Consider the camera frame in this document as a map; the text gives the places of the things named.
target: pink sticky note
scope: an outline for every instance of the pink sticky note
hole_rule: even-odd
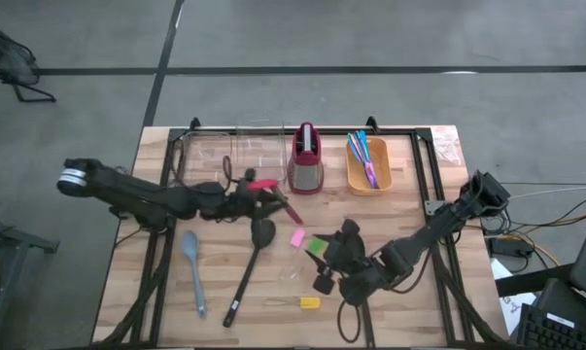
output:
[[[294,232],[293,238],[291,238],[291,245],[294,246],[295,248],[299,248],[299,246],[301,245],[301,241],[303,241],[304,235],[305,235],[305,229],[298,228]]]

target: wooden table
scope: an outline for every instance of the wooden table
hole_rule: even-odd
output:
[[[168,127],[144,129],[133,170],[135,176],[158,183],[168,130]],[[454,126],[433,126],[432,130],[433,135],[438,132],[457,133]],[[301,196],[291,194],[288,186],[283,188],[293,208],[305,221],[305,242],[314,233],[334,233],[343,220],[349,218],[362,228],[366,250],[374,251],[390,239],[410,235],[424,223],[410,140],[403,136],[382,138],[389,145],[394,182],[389,193],[377,197],[349,193],[344,157],[346,141],[342,136],[322,137],[326,176],[320,193]],[[271,145],[272,140],[266,139],[253,140],[251,144],[237,145],[235,139],[231,142],[234,155],[237,154],[237,146],[245,151],[252,147],[255,152],[263,152],[265,157],[259,160],[260,163],[279,156],[273,152]],[[456,161],[439,161],[448,200],[454,200],[459,194],[459,187],[467,181],[458,138],[456,151]],[[227,137],[193,137],[186,174],[188,182],[221,178],[221,159],[229,152],[230,139]],[[234,177],[242,175],[239,168],[257,161],[247,156],[241,158],[232,158],[237,160]],[[425,166],[427,174],[431,174],[427,159]],[[431,189],[430,176],[427,181]],[[363,335],[355,344],[347,344],[338,334],[336,311],[342,298],[337,288],[330,296],[319,295],[312,289],[316,277],[315,265],[310,259],[296,256],[289,244],[295,231],[294,223],[283,211],[272,219],[277,225],[276,237],[271,246],[260,253],[230,329],[224,328],[222,321],[253,250],[249,220],[240,219],[234,224],[215,224],[199,219],[178,221],[159,346],[363,346]],[[136,228],[134,222],[123,222],[118,239]],[[190,262],[183,254],[180,243],[182,234],[188,229],[195,231],[200,240],[198,268],[208,308],[205,320],[199,319],[196,312]],[[109,334],[136,299],[147,241],[148,235],[139,233],[116,249],[93,340],[103,339]],[[492,329],[506,336],[498,292],[480,231],[466,228],[457,251],[468,298]],[[301,266],[298,275],[292,279],[282,278],[283,267],[294,264]],[[411,284],[421,265],[420,262],[413,276],[403,282],[400,289]],[[300,297],[320,297],[321,307],[301,309]],[[457,306],[450,298],[457,334],[462,334]],[[369,299],[369,305],[377,346],[445,345],[431,263],[412,293],[402,296],[378,291]],[[150,326],[151,315],[152,306],[146,310],[145,330]],[[344,332],[351,336],[356,326],[353,308],[345,307],[343,325]]]

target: orange basket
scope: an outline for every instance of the orange basket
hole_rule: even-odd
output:
[[[363,165],[355,158],[351,146],[347,141],[347,179],[349,189],[356,195],[379,195],[386,193],[392,187],[392,172],[390,171],[390,158],[388,157],[388,145],[378,137],[368,137],[368,151],[374,171],[377,174],[379,189],[373,189],[368,183]]]

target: concrete floor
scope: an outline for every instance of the concrete floor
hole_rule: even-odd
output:
[[[0,1],[0,29],[44,68],[156,67],[174,0]],[[586,0],[189,0],[170,66],[586,64]],[[89,342],[118,222],[54,187],[65,158],[130,167],[154,77],[43,77],[56,104],[0,85],[0,218],[61,240],[32,252],[1,348]],[[468,169],[513,194],[586,183],[586,73],[167,77],[154,125],[243,116],[289,123],[456,124]],[[516,199],[515,221],[547,222],[586,191]],[[586,213],[586,205],[577,214]],[[586,222],[533,239],[574,261]],[[502,259],[509,268],[520,260]],[[532,260],[527,271],[542,268]]]

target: black chair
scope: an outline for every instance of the black chair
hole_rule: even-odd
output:
[[[12,86],[20,102],[56,101],[50,93],[32,87],[40,81],[40,71],[31,50],[15,42],[2,31],[0,31],[0,79],[3,84]],[[26,88],[46,97],[24,98],[20,88]]]

